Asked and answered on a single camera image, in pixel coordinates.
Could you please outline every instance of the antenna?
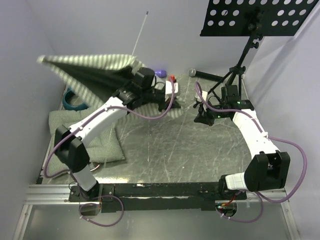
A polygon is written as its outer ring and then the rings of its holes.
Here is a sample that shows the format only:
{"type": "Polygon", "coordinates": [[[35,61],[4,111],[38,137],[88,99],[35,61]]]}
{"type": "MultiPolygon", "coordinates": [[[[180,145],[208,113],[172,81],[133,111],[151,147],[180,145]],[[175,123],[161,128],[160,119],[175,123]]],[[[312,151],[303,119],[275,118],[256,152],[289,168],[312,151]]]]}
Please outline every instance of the antenna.
{"type": "Polygon", "coordinates": [[[145,22],[146,22],[146,20],[147,20],[148,13],[149,13],[149,11],[146,11],[146,14],[145,14],[144,19],[143,19],[143,22],[142,22],[142,26],[141,26],[141,28],[140,28],[140,32],[139,32],[138,37],[137,37],[137,39],[136,39],[136,41],[135,41],[135,45],[134,45],[134,48],[133,48],[133,51],[132,51],[132,54],[131,54],[132,56],[133,56],[134,53],[135,53],[136,46],[137,46],[137,44],[138,44],[138,41],[139,41],[139,38],[140,38],[140,35],[141,35],[141,32],[142,32],[142,29],[144,29],[144,25],[145,25],[145,22]]]}

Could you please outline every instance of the tripod leg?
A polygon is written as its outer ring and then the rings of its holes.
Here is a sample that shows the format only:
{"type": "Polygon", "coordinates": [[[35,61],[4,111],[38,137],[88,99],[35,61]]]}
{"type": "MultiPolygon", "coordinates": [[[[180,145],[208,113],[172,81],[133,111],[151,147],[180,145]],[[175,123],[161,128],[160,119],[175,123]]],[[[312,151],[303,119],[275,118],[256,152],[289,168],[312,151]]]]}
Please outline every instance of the tripod leg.
{"type": "Polygon", "coordinates": [[[226,82],[225,85],[226,86],[232,85],[234,83],[234,80],[235,80],[236,76],[237,76],[237,73],[232,72],[231,77],[228,79],[228,81],[226,82]]]}
{"type": "Polygon", "coordinates": [[[222,84],[222,83],[225,81],[225,79],[226,79],[227,77],[229,77],[230,74],[231,74],[231,72],[228,72],[220,81],[218,81],[218,82],[208,91],[208,95],[209,95],[210,93],[212,93],[220,84],[222,84]]]}
{"type": "Polygon", "coordinates": [[[238,74],[238,79],[239,79],[239,82],[238,82],[239,97],[241,99],[241,93],[242,93],[242,75],[241,74],[238,74]]]}

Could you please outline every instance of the gray pillow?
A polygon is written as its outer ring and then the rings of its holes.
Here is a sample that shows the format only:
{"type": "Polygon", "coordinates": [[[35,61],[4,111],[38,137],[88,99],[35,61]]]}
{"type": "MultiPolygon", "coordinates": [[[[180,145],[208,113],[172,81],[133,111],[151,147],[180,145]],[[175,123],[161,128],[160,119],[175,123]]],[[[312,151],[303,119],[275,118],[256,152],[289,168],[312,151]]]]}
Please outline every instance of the gray pillow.
{"type": "MultiPolygon", "coordinates": [[[[49,128],[51,134],[50,151],[53,149],[56,129],[64,125],[69,127],[93,113],[95,108],[88,108],[82,111],[57,110],[49,114],[49,128]]],[[[91,163],[107,163],[113,161],[124,160],[125,156],[119,145],[116,131],[113,126],[107,127],[101,132],[87,147],[87,152],[91,163]]],[[[47,173],[53,175],[62,170],[68,170],[68,167],[63,164],[56,155],[52,156],[47,168],[47,173]]]]}

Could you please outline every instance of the microphone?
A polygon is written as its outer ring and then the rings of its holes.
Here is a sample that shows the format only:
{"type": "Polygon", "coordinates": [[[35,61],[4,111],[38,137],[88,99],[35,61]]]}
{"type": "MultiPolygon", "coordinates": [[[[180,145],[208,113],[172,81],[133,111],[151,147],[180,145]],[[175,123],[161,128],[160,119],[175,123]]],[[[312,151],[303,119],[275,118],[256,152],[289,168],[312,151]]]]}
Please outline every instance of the microphone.
{"type": "Polygon", "coordinates": [[[223,78],[222,76],[216,76],[203,71],[197,71],[193,68],[189,69],[188,74],[190,77],[197,77],[197,78],[207,79],[215,82],[219,82],[223,78]]]}

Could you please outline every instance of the cable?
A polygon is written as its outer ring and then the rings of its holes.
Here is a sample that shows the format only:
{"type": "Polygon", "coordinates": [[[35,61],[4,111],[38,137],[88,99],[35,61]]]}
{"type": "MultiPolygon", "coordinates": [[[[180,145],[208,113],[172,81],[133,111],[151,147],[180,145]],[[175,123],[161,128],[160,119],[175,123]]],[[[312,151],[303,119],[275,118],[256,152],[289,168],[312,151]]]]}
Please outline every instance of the cable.
{"type": "Polygon", "coordinates": [[[93,169],[90,169],[90,172],[93,172],[94,170],[97,170],[100,167],[100,163],[93,169]]]}
{"type": "MultiPolygon", "coordinates": [[[[253,117],[250,114],[246,113],[245,111],[241,111],[239,109],[216,109],[216,108],[213,108],[212,106],[210,106],[204,100],[204,98],[202,97],[202,89],[201,89],[201,86],[200,86],[199,82],[197,82],[197,81],[195,82],[195,91],[196,91],[196,94],[201,99],[201,101],[203,102],[203,104],[206,105],[206,107],[209,108],[210,110],[212,110],[214,112],[218,112],[218,113],[226,113],[226,112],[242,113],[242,114],[246,115],[249,119],[251,119],[254,122],[254,124],[256,125],[256,127],[258,128],[258,130],[261,133],[263,132],[263,130],[261,129],[261,127],[259,126],[257,121],[255,119],[253,119],[253,117]]],[[[259,196],[261,196],[262,198],[264,198],[265,200],[267,200],[267,201],[269,201],[271,203],[280,204],[280,203],[283,203],[283,202],[287,201],[289,198],[291,198],[293,196],[293,194],[295,194],[295,192],[298,190],[300,185],[302,184],[302,182],[303,182],[303,180],[304,180],[304,178],[306,176],[308,160],[307,160],[307,156],[306,156],[305,151],[298,144],[296,144],[296,143],[294,143],[292,141],[289,141],[289,140],[283,140],[283,139],[280,139],[280,138],[277,138],[277,137],[273,137],[273,136],[269,136],[268,138],[271,139],[271,140],[277,141],[277,142],[286,143],[286,144],[289,144],[289,145],[292,145],[292,146],[296,147],[300,151],[300,153],[302,155],[302,159],[303,159],[303,167],[302,167],[302,173],[300,175],[300,178],[299,178],[298,182],[296,183],[296,185],[294,186],[294,188],[292,189],[292,191],[289,194],[287,194],[286,197],[284,197],[284,198],[282,198],[280,200],[272,200],[272,199],[262,195],[260,192],[257,192],[257,194],[259,196]]]]}
{"type": "Polygon", "coordinates": [[[83,204],[82,206],[79,207],[80,218],[81,218],[81,219],[84,219],[84,220],[86,220],[87,222],[90,222],[90,223],[92,223],[92,224],[94,224],[94,225],[100,226],[100,227],[112,227],[112,226],[116,225],[117,223],[119,223],[120,220],[122,219],[122,217],[124,216],[124,213],[125,213],[124,204],[123,204],[123,202],[120,200],[120,198],[118,198],[117,196],[114,196],[114,195],[103,195],[103,196],[101,196],[101,197],[95,197],[94,199],[96,199],[96,198],[114,198],[114,199],[118,200],[119,203],[120,203],[120,205],[121,205],[121,214],[120,214],[118,220],[115,221],[114,223],[111,223],[111,224],[101,224],[101,223],[98,223],[98,222],[96,222],[96,221],[93,221],[93,220],[91,220],[91,219],[83,216],[83,215],[81,214],[81,209],[82,209],[83,207],[85,207],[85,206],[100,206],[100,207],[101,207],[101,205],[100,205],[99,203],[92,203],[92,202],[83,204]]]}
{"type": "MultiPolygon", "coordinates": [[[[171,93],[171,98],[170,98],[170,102],[168,107],[166,108],[166,110],[160,114],[159,116],[143,116],[140,113],[137,113],[127,107],[124,106],[110,106],[107,108],[107,111],[110,109],[122,109],[125,110],[131,114],[134,114],[140,118],[146,119],[146,120],[157,120],[157,119],[161,119],[163,118],[171,109],[172,104],[174,103],[175,100],[175,84],[174,82],[169,79],[170,83],[171,83],[171,87],[172,87],[172,93],[171,93]]],[[[49,162],[52,158],[52,156],[54,155],[54,153],[57,151],[57,149],[65,142],[67,141],[69,138],[71,138],[72,136],[76,135],[82,128],[84,128],[86,125],[88,125],[94,118],[96,118],[98,115],[100,115],[101,113],[104,113],[106,111],[106,109],[101,109],[99,111],[97,111],[95,114],[93,114],[88,120],[86,120],[80,127],[78,127],[74,132],[71,132],[69,135],[67,135],[65,138],[63,138],[60,142],[57,143],[56,146],[54,146],[54,148],[52,149],[52,151],[50,152],[50,154],[48,155],[48,158],[44,164],[44,168],[43,168],[43,174],[46,178],[51,179],[54,178],[62,173],[68,172],[69,170],[65,169],[65,170],[61,170],[59,172],[56,172],[55,174],[52,175],[48,175],[48,165],[49,162]]]]}
{"type": "Polygon", "coordinates": [[[257,195],[257,197],[259,198],[260,200],[260,203],[261,203],[261,209],[260,209],[260,213],[257,217],[255,217],[254,219],[251,219],[251,220],[241,220],[241,219],[236,219],[236,218],[233,218],[233,217],[228,217],[228,216],[225,216],[221,211],[219,211],[218,209],[216,210],[219,214],[220,214],[220,217],[224,218],[224,219],[228,219],[228,220],[231,220],[231,221],[234,221],[234,222],[238,222],[238,223],[244,223],[244,224],[250,224],[250,223],[253,223],[255,221],[258,221],[263,213],[264,213],[264,202],[262,201],[262,198],[260,197],[259,193],[255,192],[255,194],[257,195]]]}
{"type": "Polygon", "coordinates": [[[228,206],[230,203],[232,203],[234,200],[236,199],[236,195],[233,195],[233,197],[231,198],[231,200],[229,202],[223,203],[221,204],[222,206],[228,206]]]}
{"type": "Polygon", "coordinates": [[[75,183],[76,183],[75,181],[72,181],[72,182],[70,182],[70,183],[68,184],[68,188],[70,189],[70,191],[71,191],[70,185],[71,185],[71,184],[75,184],[75,183]]]}

